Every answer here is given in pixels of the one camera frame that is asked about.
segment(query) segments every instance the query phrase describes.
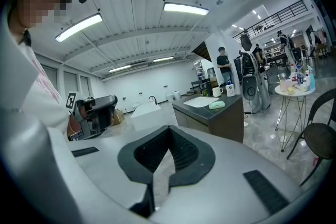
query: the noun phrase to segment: green sponge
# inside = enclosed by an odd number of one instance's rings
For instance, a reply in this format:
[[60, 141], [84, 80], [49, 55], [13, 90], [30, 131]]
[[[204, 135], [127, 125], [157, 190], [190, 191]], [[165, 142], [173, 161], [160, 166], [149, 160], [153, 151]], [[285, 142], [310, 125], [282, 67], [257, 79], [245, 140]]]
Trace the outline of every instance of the green sponge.
[[223, 101], [216, 101], [211, 104], [209, 104], [210, 109], [220, 109], [225, 107], [225, 103]]

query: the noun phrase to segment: ceiling light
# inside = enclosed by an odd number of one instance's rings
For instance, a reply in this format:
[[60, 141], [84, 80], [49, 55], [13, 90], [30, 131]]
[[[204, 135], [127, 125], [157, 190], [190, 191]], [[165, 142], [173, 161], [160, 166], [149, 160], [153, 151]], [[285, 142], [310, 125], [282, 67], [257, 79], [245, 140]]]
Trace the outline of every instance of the ceiling light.
[[171, 60], [173, 59], [174, 57], [166, 57], [166, 58], [160, 58], [160, 59], [155, 59], [153, 60], [153, 62], [161, 62], [161, 61], [165, 61], [165, 60]]
[[123, 70], [123, 69], [130, 68], [130, 67], [131, 67], [130, 65], [124, 66], [124, 67], [117, 67], [117, 68], [109, 70], [109, 72], [116, 72], [116, 71]]
[[166, 12], [187, 12], [199, 15], [207, 15], [207, 13], [209, 12], [209, 10], [206, 8], [177, 3], [164, 3], [163, 10]]
[[61, 32], [55, 37], [58, 42], [62, 42], [73, 34], [87, 28], [90, 25], [94, 25], [102, 21], [101, 15], [99, 13], [94, 14], [90, 17], [85, 18], [84, 20], [79, 21], [78, 23], [70, 26], [68, 29]]

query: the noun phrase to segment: white mug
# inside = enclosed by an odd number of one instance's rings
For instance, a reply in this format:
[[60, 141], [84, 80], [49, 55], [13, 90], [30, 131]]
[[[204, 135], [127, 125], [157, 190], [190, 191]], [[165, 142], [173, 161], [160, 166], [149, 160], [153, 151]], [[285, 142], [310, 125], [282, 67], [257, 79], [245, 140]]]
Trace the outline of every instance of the white mug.
[[223, 93], [223, 88], [215, 87], [215, 88], [212, 89], [212, 93], [213, 93], [214, 97], [221, 96], [221, 94]]

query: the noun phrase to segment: railing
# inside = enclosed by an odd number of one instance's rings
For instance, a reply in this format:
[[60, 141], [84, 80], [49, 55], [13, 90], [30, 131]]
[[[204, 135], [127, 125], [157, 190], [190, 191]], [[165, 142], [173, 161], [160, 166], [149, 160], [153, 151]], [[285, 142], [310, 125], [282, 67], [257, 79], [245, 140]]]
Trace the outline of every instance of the railing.
[[301, 13], [306, 12], [308, 9], [303, 3], [303, 0], [297, 1], [294, 4], [280, 10], [279, 12], [267, 17], [264, 20], [259, 21], [255, 25], [246, 28], [245, 30], [241, 31], [239, 34], [233, 36], [232, 38], [240, 43], [240, 36], [244, 31], [247, 31], [249, 37], [253, 37], [258, 35], [259, 33], [274, 27], [275, 25], [281, 24], [282, 22], [293, 18]]

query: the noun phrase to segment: window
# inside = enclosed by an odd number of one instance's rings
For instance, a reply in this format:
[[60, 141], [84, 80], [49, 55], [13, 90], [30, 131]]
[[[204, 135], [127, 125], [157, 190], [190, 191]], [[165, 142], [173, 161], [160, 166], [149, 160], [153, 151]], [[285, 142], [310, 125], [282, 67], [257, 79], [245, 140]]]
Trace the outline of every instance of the window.
[[45, 73], [48, 76], [48, 79], [50, 80], [52, 86], [57, 90], [57, 70], [54, 68], [42, 66]]
[[91, 96], [89, 90], [88, 78], [80, 76], [80, 84], [82, 85], [82, 94], [85, 98]]
[[77, 78], [75, 74], [64, 72], [64, 87], [66, 98], [68, 98], [69, 92], [78, 92]]

